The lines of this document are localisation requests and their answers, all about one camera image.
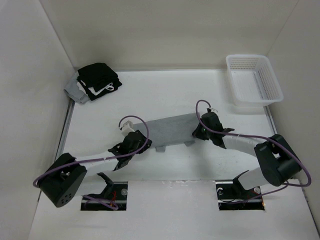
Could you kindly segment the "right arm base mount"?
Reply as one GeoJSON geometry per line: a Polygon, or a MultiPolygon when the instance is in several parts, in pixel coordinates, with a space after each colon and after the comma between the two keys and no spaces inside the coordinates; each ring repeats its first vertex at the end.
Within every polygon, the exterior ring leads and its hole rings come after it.
{"type": "Polygon", "coordinates": [[[246,172],[236,176],[232,180],[219,180],[215,182],[218,208],[220,211],[264,211],[263,198],[252,199],[260,195],[261,188],[256,186],[251,189],[244,189],[239,182],[239,177],[246,172]]]}

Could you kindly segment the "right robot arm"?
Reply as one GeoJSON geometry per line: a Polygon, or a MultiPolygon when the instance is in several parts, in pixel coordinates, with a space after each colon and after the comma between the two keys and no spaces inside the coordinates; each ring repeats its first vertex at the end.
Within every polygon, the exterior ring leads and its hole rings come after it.
{"type": "Polygon", "coordinates": [[[210,140],[220,148],[237,150],[255,157],[259,167],[247,170],[233,179],[232,192],[238,198],[245,197],[251,189],[270,184],[279,187],[302,170],[292,152],[286,153],[277,143],[288,147],[285,139],[278,134],[262,141],[255,137],[243,137],[233,133],[233,128],[224,128],[214,112],[207,112],[192,136],[200,140],[210,140]]]}

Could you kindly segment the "folded black tank top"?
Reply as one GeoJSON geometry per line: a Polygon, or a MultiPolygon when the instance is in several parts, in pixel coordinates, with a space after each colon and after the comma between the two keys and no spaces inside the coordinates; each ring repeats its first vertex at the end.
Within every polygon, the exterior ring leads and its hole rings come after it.
{"type": "Polygon", "coordinates": [[[80,68],[77,73],[78,77],[76,80],[83,86],[91,101],[95,101],[107,94],[113,93],[123,85],[119,80],[118,74],[105,63],[98,62],[84,66],[80,68]],[[89,88],[93,87],[97,92],[110,83],[113,84],[114,91],[104,90],[97,96],[89,91],[89,88]]]}

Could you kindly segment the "grey tank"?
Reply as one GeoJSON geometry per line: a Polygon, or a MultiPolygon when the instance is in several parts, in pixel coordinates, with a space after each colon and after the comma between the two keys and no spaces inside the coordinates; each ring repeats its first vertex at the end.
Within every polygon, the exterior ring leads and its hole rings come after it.
{"type": "Polygon", "coordinates": [[[196,142],[192,136],[199,121],[195,113],[188,113],[178,116],[166,117],[147,121],[146,124],[136,123],[134,130],[139,130],[144,136],[147,135],[146,127],[149,130],[149,139],[152,141],[151,148],[158,153],[166,151],[166,147],[184,144],[189,147],[196,142]]]}
{"type": "Polygon", "coordinates": [[[80,90],[77,83],[78,81],[76,77],[71,78],[64,87],[64,92],[74,102],[84,105],[90,100],[90,98],[82,90],[80,90]]]}

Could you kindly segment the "folded grey tank top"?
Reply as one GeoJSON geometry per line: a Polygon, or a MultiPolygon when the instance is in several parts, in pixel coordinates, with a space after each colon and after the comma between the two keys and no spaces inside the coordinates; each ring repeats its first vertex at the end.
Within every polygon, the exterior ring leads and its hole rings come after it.
{"type": "Polygon", "coordinates": [[[80,90],[77,83],[78,81],[76,77],[71,78],[64,87],[64,92],[74,102],[84,105],[90,100],[90,98],[82,90],[80,90]]]}

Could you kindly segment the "folded white tank top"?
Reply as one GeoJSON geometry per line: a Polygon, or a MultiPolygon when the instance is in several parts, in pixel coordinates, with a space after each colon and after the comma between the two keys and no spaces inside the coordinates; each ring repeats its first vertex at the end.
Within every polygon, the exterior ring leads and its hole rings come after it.
{"type": "MultiPolygon", "coordinates": [[[[86,90],[83,88],[83,86],[81,85],[80,82],[77,82],[76,85],[78,86],[78,88],[84,92],[86,95],[86,90]]],[[[114,91],[115,90],[115,87],[113,86],[113,83],[110,83],[108,84],[107,86],[105,86],[104,88],[98,90],[98,91],[95,91],[95,89],[93,87],[89,87],[88,90],[95,96],[99,95],[100,93],[102,93],[104,90],[107,90],[107,91],[114,91]]]]}

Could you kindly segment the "white plastic basket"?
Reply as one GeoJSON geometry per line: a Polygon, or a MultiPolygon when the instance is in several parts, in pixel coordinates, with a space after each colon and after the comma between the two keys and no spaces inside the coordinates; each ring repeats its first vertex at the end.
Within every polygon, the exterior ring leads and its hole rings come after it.
{"type": "Polygon", "coordinates": [[[225,58],[228,82],[238,107],[266,107],[284,95],[270,60],[258,54],[231,54],[225,58]]]}

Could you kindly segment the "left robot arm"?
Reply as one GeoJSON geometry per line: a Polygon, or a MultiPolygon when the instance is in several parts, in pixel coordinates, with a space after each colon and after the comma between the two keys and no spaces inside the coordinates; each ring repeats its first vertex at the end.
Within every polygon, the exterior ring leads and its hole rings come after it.
{"type": "Polygon", "coordinates": [[[112,195],[111,179],[106,175],[127,166],[136,154],[142,154],[152,145],[153,141],[139,130],[128,133],[123,142],[108,149],[106,156],[83,157],[77,159],[70,153],[62,154],[33,185],[60,208],[68,204],[78,195],[78,190],[86,177],[98,175],[104,182],[95,187],[95,193],[89,194],[89,199],[108,199],[112,195]]]}

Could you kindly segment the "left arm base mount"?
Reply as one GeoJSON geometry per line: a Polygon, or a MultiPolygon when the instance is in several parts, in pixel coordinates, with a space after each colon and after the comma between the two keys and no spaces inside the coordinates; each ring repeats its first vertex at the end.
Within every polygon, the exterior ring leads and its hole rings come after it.
{"type": "Polygon", "coordinates": [[[83,196],[81,211],[126,211],[128,199],[127,181],[112,181],[105,173],[100,172],[95,181],[83,183],[81,186],[88,187],[90,192],[83,196]]]}

